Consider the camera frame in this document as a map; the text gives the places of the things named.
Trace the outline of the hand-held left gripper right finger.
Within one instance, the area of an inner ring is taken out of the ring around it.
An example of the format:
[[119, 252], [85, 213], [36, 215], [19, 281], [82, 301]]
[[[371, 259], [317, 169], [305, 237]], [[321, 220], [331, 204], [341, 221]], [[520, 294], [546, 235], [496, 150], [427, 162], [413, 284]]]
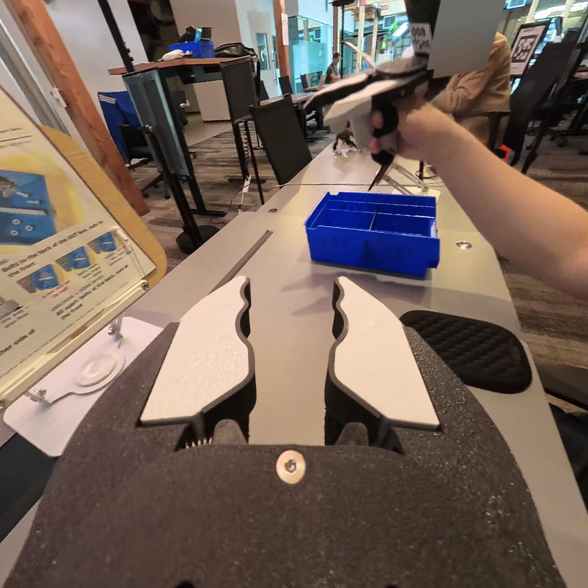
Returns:
[[327, 444], [347, 425], [368, 445], [400, 445], [397, 428], [437, 432], [440, 419], [398, 317], [348, 277], [334, 281], [327, 363]]

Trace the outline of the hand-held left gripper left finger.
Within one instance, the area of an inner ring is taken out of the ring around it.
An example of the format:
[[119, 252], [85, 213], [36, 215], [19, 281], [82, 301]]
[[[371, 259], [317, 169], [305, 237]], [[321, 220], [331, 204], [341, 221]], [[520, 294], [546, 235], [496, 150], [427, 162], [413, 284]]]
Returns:
[[202, 442], [220, 421], [234, 420], [249, 436], [255, 406], [250, 308], [250, 279], [236, 276], [184, 314], [141, 413], [143, 426], [187, 424]]

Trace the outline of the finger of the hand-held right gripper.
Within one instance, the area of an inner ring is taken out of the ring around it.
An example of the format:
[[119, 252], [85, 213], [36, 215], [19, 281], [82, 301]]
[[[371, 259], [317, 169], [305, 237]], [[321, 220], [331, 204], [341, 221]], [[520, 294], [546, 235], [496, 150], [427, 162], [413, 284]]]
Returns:
[[315, 111], [332, 105], [338, 100], [359, 92], [374, 81], [376, 81], [376, 78], [372, 73], [359, 73], [344, 77], [331, 84], [324, 84], [319, 90], [311, 93], [305, 103], [304, 110]]
[[325, 108], [325, 122], [335, 134], [349, 130], [360, 135], [371, 135], [374, 126], [371, 122], [373, 97], [369, 94], [354, 94], [336, 101]]

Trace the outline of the blue plastic bin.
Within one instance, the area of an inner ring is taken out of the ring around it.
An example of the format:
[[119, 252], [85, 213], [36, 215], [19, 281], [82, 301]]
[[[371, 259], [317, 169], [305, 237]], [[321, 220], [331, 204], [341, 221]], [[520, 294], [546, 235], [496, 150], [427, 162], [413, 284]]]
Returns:
[[314, 261], [424, 277], [440, 261], [436, 218], [434, 196], [327, 192], [305, 231]]
[[176, 43], [169, 46], [170, 51], [182, 51], [183, 54], [196, 59], [215, 58], [215, 47], [211, 40], [195, 40]]

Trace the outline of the person's right forearm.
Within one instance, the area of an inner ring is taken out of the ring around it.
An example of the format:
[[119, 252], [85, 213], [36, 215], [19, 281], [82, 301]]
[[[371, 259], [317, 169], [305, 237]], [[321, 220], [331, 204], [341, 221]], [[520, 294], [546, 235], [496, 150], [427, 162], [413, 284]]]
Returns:
[[587, 300], [583, 208], [502, 162], [465, 129], [432, 165], [501, 255], [555, 289]]

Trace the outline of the person's right hand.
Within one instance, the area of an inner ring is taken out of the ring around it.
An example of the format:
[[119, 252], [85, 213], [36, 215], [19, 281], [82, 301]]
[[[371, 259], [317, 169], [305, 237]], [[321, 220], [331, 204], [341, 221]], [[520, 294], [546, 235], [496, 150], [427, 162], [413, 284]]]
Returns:
[[373, 132], [368, 151], [389, 152], [429, 164], [441, 161], [463, 129], [427, 102], [399, 101], [371, 114]]

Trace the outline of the idle hand-held gripper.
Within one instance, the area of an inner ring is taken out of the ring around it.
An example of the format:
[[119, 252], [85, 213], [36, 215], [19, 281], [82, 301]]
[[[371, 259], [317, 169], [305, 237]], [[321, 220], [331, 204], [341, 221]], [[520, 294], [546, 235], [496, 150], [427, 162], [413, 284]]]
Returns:
[[359, 151], [352, 129], [349, 126], [336, 135], [333, 151], [335, 156], [343, 157], [347, 157], [349, 152]]

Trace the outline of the black floor lamp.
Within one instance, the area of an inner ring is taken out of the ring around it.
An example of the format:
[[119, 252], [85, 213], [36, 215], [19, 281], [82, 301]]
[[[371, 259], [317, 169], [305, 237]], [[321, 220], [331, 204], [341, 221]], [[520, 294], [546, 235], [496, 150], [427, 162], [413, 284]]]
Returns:
[[339, 78], [343, 77], [343, 54], [345, 41], [345, 11], [353, 1], [332, 1], [334, 16], [337, 17], [337, 49], [339, 51]]

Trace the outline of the black foam pad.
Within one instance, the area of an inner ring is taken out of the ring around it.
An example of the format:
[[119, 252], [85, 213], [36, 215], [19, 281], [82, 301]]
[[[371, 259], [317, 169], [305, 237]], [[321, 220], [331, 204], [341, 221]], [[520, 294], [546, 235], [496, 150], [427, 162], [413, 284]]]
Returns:
[[519, 394], [532, 384], [526, 351], [508, 329], [432, 311], [406, 312], [400, 320], [416, 331], [467, 386]]

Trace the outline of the white page holder bar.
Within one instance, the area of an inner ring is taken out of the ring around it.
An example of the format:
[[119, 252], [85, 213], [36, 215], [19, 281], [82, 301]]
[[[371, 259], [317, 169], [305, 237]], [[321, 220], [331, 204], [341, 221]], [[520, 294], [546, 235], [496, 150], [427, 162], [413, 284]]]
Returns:
[[98, 311], [92, 311], [80, 325], [62, 329], [22, 361], [10, 362], [9, 370], [1, 378], [1, 410], [7, 409], [103, 328], [114, 325], [122, 313], [149, 290], [146, 279], [136, 282]]

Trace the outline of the dark monitor on stand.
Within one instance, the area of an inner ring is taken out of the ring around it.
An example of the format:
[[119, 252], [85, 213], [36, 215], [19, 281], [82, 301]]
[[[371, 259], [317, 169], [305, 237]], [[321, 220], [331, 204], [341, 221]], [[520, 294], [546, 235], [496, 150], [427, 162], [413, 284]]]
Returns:
[[220, 218], [226, 216], [226, 211], [206, 207], [178, 108], [160, 70], [149, 68], [127, 72], [122, 79], [158, 171], [163, 174], [182, 219], [177, 246], [184, 254], [192, 254], [219, 231], [212, 224], [199, 226], [196, 216]]

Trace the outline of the printed instruction sheet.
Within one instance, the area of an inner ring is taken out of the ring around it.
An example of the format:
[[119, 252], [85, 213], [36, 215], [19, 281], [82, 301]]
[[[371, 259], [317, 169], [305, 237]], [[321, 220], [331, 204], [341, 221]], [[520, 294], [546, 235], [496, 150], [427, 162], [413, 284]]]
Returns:
[[1, 89], [1, 378], [155, 268]]

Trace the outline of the blue jacket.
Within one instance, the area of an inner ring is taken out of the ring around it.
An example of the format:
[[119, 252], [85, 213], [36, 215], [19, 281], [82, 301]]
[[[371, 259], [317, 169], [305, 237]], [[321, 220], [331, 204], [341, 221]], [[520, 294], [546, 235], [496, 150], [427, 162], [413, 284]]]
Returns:
[[98, 92], [97, 96], [111, 138], [124, 162], [129, 164], [128, 149], [119, 127], [127, 125], [142, 130], [134, 103], [128, 91]]

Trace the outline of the wooden post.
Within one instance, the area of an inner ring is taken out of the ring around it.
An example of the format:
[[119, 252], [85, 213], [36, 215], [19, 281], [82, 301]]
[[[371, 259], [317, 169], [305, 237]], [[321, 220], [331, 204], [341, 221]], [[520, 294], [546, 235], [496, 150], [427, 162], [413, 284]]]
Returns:
[[141, 191], [133, 181], [107, 126], [91, 98], [45, 4], [42, 1], [8, 1], [8, 7], [41, 64], [56, 82], [74, 126], [97, 164], [121, 191], [139, 216], [149, 212]]
[[290, 77], [289, 17], [285, 1], [273, 1], [276, 28], [276, 48], [281, 77]]

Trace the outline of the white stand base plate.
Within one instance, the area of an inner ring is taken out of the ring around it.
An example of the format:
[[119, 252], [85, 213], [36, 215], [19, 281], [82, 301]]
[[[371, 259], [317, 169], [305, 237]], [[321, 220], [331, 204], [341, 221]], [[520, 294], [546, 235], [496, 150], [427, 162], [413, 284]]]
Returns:
[[50, 457], [60, 456], [85, 415], [162, 328], [123, 318], [106, 327], [14, 401], [5, 424]]

